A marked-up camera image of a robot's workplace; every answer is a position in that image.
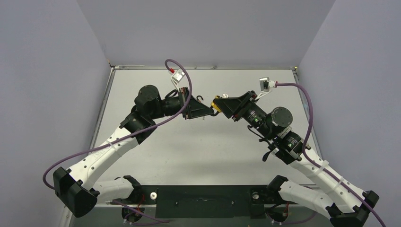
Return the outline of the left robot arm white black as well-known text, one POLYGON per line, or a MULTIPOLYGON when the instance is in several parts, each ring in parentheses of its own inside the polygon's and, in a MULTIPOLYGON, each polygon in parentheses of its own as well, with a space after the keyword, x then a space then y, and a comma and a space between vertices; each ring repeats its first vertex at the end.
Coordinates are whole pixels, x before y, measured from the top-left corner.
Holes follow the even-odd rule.
POLYGON ((130 175, 111 181, 98 179, 128 151, 143 143, 157 128, 156 119, 182 114, 188 119, 213 115, 214 110, 202 98, 190 95, 188 87, 176 90, 176 96, 161 98, 154 85, 142 87, 134 107, 111 136, 88 156, 68 169, 59 167, 53 173, 56 196, 80 218, 97 204, 115 199, 136 203, 141 197, 140 183, 130 175))

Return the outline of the yellow padlock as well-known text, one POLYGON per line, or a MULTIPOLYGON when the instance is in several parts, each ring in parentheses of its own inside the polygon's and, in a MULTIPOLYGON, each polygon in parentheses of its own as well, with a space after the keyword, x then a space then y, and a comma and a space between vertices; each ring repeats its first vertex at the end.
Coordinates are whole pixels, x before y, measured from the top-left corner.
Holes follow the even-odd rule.
MULTIPOLYGON (((224 93, 222 96, 215 96, 215 99, 221 98, 228 98, 228 94, 224 93)), ((215 110, 215 113, 213 113, 211 116, 217 116, 222 112, 221 109, 214 103, 214 101, 211 102, 210 108, 215 110)))

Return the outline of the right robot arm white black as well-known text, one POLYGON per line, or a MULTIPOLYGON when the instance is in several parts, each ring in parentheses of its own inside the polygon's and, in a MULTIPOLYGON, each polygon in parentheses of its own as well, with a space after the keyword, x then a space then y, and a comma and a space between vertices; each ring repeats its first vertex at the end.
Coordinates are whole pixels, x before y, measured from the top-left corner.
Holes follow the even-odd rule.
POLYGON ((335 227, 361 227, 378 202, 374 191, 365 191, 347 181, 322 159, 304 138, 291 128, 292 113, 276 107, 267 113, 257 105, 252 91, 240 97, 216 97, 212 106, 233 121, 249 123, 269 143, 268 154, 283 161, 311 180, 319 190, 313 190, 284 176, 276 176, 267 187, 267 197, 273 201, 294 202, 323 216, 335 227))

